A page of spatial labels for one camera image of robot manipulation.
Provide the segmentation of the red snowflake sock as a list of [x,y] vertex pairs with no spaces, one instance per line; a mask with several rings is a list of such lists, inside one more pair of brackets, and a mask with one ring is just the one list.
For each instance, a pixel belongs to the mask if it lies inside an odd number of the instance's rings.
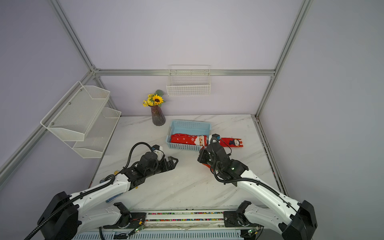
[[171,135],[171,143],[206,147],[208,138],[204,135],[174,134]]

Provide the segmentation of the dark glass vase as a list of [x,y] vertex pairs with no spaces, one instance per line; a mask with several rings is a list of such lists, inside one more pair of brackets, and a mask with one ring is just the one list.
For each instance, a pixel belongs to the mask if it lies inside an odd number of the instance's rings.
[[162,126],[166,123],[166,118],[160,106],[150,106],[152,121],[155,126]]

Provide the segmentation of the white mesh upper shelf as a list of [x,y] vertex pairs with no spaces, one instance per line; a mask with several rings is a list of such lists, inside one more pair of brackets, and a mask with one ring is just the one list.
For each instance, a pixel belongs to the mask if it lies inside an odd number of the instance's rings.
[[63,142],[82,142],[110,99],[110,91],[74,84],[41,120],[41,125]]

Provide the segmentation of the white mesh lower shelf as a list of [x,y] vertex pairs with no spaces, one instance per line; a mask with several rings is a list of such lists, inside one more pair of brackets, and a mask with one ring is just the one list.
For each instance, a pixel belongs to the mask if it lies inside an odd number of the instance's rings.
[[83,159],[100,159],[109,144],[120,117],[120,111],[103,108],[85,140],[76,142],[73,150]]

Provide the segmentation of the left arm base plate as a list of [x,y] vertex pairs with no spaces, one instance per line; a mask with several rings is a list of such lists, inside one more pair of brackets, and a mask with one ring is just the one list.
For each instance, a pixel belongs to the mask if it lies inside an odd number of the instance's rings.
[[143,225],[146,220],[146,213],[130,212],[128,208],[121,202],[114,203],[120,211],[120,218],[114,225],[105,225],[104,229],[136,229]]

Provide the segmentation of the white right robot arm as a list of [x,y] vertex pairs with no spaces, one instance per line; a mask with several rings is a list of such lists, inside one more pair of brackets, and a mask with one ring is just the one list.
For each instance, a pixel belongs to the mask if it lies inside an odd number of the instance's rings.
[[285,240],[311,240],[318,227],[314,206],[278,192],[248,166],[231,159],[221,140],[218,134],[206,137],[198,162],[208,166],[218,182],[233,184],[267,206],[267,209],[262,209],[250,201],[243,201],[235,211],[225,212],[225,223],[234,227],[258,225],[281,234]]

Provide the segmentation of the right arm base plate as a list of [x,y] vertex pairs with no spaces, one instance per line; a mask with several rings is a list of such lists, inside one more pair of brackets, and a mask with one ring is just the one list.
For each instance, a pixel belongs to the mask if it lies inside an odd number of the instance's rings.
[[245,216],[245,210],[250,204],[249,201],[243,201],[235,211],[224,211],[225,227],[261,227],[259,224],[250,222]]

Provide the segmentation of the light blue plastic basket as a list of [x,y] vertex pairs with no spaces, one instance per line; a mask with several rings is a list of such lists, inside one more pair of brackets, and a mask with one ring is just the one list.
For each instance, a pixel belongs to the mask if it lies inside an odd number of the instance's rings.
[[211,128],[208,122],[173,120],[166,143],[170,149],[199,152],[201,148],[208,146]]

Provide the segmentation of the yellow sunflower bouquet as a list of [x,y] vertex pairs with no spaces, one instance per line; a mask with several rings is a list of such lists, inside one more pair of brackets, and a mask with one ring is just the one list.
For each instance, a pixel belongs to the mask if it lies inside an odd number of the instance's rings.
[[161,107],[166,101],[163,99],[164,92],[162,90],[156,90],[154,93],[149,94],[147,99],[143,101],[144,107]]

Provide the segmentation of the white mesh shelf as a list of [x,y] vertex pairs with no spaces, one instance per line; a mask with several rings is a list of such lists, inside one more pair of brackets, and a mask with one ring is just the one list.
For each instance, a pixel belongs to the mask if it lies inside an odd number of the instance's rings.
[[41,125],[63,142],[82,142],[110,99],[110,91],[74,84],[41,120]]
[[73,150],[83,159],[100,159],[109,144],[120,117],[120,111],[103,108],[85,140],[76,142]]

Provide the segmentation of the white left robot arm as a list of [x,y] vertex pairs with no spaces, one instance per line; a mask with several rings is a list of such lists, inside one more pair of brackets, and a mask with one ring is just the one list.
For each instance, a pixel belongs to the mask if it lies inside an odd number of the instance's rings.
[[143,184],[147,178],[175,169],[179,160],[166,157],[158,145],[139,142],[134,147],[140,145],[148,147],[149,151],[135,163],[131,163],[133,152],[130,151],[126,165],[117,174],[108,175],[101,184],[70,195],[56,194],[26,239],[41,232],[46,240],[71,240],[92,229],[136,229],[142,225],[143,220],[132,216],[125,204],[116,199]]

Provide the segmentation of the yellow blue sock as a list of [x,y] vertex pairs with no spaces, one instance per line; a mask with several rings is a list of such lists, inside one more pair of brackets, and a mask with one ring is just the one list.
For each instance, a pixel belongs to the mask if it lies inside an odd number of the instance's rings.
[[[106,181],[108,181],[108,180],[109,180],[109,179],[107,179],[107,178],[101,179],[101,180],[100,180],[100,184],[103,183],[103,182],[106,182]],[[113,200],[115,200],[116,198],[118,198],[119,196],[121,196],[122,194],[123,194],[123,193],[119,193],[119,194],[117,194],[117,195],[115,195],[115,196],[113,196],[113,197],[107,199],[107,200],[106,200],[106,203],[110,203],[110,202],[112,202]]]

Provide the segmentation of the aluminium front rail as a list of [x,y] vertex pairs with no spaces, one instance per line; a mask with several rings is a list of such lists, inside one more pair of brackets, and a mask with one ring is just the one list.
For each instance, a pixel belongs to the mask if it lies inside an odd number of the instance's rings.
[[[159,212],[159,213],[146,213],[146,220],[143,225],[140,225],[136,229],[112,229],[117,233],[113,236],[115,240],[128,240],[132,236],[138,235],[138,233],[144,229],[157,230],[161,232],[162,236],[167,238],[172,237],[172,232],[176,232],[177,237],[186,237],[182,235],[181,231],[197,231],[197,229],[218,228],[220,225],[224,225],[224,211],[187,211],[185,213],[177,212]],[[262,228],[259,227],[230,227],[230,228],[243,228],[241,233],[242,238],[249,239],[250,237],[261,233]],[[99,236],[102,240],[106,239],[103,231],[108,230],[102,228],[99,230]]]

